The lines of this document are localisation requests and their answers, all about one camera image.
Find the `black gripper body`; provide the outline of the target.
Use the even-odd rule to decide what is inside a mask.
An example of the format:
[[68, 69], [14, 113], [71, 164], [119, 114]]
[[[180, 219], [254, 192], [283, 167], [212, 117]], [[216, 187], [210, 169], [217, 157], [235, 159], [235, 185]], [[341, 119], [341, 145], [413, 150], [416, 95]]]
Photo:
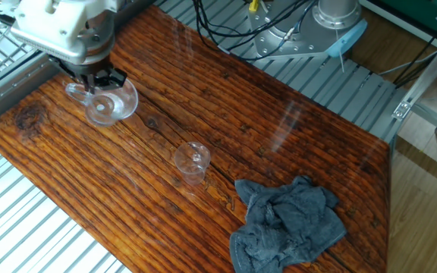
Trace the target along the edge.
[[110, 57], [107, 56], [104, 59], [90, 63], [90, 64], [72, 64], [68, 61], [64, 61], [55, 56], [51, 56], [51, 62], [54, 66], [58, 67], [63, 73], [69, 77], [77, 78], [81, 75], [93, 75], [100, 71], [113, 67]]

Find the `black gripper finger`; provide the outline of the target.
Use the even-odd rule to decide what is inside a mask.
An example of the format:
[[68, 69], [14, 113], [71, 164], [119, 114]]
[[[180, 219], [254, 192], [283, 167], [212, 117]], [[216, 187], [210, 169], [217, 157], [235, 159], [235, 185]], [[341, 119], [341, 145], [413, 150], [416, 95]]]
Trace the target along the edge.
[[95, 92], [95, 80], [93, 74], [80, 74], [79, 81], [84, 85], [88, 93]]
[[108, 67], [96, 75], [96, 87], [102, 90], [121, 88], [127, 79], [127, 73], [116, 67]]

